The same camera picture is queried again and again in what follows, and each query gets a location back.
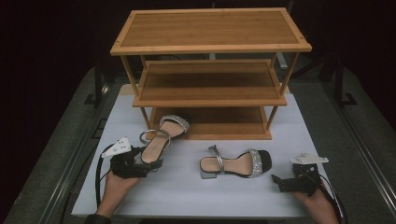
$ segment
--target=white surface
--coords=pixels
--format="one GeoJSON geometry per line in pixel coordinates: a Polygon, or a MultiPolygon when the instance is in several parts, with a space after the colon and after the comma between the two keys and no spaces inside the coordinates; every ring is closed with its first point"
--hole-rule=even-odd
{"type": "MultiPolygon", "coordinates": [[[[116,211],[134,217],[228,217],[283,218],[306,217],[302,205],[288,193],[279,192],[271,175],[293,178],[290,160],[302,152],[318,155],[292,94],[288,106],[280,106],[271,126],[273,140],[202,141],[176,140],[163,153],[163,167],[148,174],[134,187],[116,211]],[[199,161],[213,154],[207,149],[217,145],[224,158],[236,158],[248,148],[267,150],[273,167],[256,178],[218,175],[201,179],[199,161]]],[[[96,209],[94,174],[100,153],[123,136],[141,146],[139,134],[146,130],[139,108],[132,108],[133,96],[120,95],[108,118],[98,149],[72,215],[87,216],[96,209]]],[[[271,107],[265,107],[267,114],[271,107]]],[[[102,174],[109,167],[105,158],[102,174]]],[[[326,176],[323,167],[319,172],[326,176]]]]}

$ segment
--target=hand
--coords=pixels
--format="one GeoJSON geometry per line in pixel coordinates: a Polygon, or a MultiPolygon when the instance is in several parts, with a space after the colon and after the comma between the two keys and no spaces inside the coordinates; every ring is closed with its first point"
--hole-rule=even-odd
{"type": "Polygon", "coordinates": [[[106,176],[105,193],[96,211],[97,215],[112,217],[128,191],[139,182],[140,178],[121,178],[112,171],[106,176]]]}
{"type": "Polygon", "coordinates": [[[338,224],[332,205],[320,189],[317,189],[311,197],[301,192],[293,192],[292,195],[305,205],[309,215],[318,224],[338,224]]]}

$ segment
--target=sandal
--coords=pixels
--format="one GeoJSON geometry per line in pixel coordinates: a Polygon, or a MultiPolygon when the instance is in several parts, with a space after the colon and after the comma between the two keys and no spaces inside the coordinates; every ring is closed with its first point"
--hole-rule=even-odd
{"type": "Polygon", "coordinates": [[[141,153],[143,163],[150,164],[156,162],[166,147],[169,147],[172,139],[182,137],[190,128],[190,124],[177,115],[166,115],[161,118],[160,129],[150,129],[142,132],[139,136],[143,144],[147,144],[141,153]],[[151,141],[142,138],[146,133],[155,132],[151,141]]]}
{"type": "Polygon", "coordinates": [[[216,157],[205,157],[200,161],[201,178],[216,178],[221,175],[238,175],[244,178],[257,177],[272,167],[271,156],[266,150],[249,149],[237,159],[223,159],[216,145],[209,148],[214,151],[216,157]]]}

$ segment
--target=shoe rack shelf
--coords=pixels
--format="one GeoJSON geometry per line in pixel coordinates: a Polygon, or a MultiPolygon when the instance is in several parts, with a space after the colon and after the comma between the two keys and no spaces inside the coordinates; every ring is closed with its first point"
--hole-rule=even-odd
{"type": "Polygon", "coordinates": [[[191,118],[188,139],[271,139],[270,125],[299,52],[312,48],[285,8],[134,10],[110,53],[120,56],[149,129],[166,114],[191,118]],[[270,59],[148,61],[148,55],[271,52],[270,59]],[[280,84],[277,52],[293,52],[280,84]],[[128,55],[144,71],[134,81],[128,55]],[[267,118],[263,107],[272,106],[267,118]],[[145,107],[152,107],[148,116],[145,107]]]}

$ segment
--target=sleeve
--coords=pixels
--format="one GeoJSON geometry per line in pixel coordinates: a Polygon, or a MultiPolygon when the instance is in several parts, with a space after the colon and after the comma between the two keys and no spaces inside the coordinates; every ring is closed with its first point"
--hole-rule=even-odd
{"type": "Polygon", "coordinates": [[[108,217],[92,214],[85,218],[84,224],[111,224],[111,219],[108,217]]]}

